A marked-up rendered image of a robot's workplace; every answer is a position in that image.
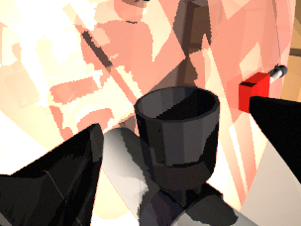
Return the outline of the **white cylindrical post with cap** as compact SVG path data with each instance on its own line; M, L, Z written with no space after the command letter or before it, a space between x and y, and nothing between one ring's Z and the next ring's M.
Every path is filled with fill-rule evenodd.
M136 220L161 188L148 176L138 134L127 128L104 133L102 169ZM260 226L217 195L197 201L173 226Z

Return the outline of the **black cup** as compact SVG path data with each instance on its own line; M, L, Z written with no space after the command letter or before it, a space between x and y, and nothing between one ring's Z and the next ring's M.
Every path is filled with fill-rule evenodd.
M197 201L223 200L210 183L218 156L221 101L201 86L167 86L134 105L147 174L159 185L139 226L173 226Z

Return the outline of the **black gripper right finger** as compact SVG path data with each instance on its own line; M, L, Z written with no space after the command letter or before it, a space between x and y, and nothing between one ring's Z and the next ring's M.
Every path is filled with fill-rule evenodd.
M249 112L301 184L301 102L253 96Z

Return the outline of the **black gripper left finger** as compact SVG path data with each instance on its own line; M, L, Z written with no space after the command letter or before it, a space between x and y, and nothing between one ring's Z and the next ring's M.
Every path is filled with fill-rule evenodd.
M104 134L91 124L38 160L0 173L0 225L90 226Z

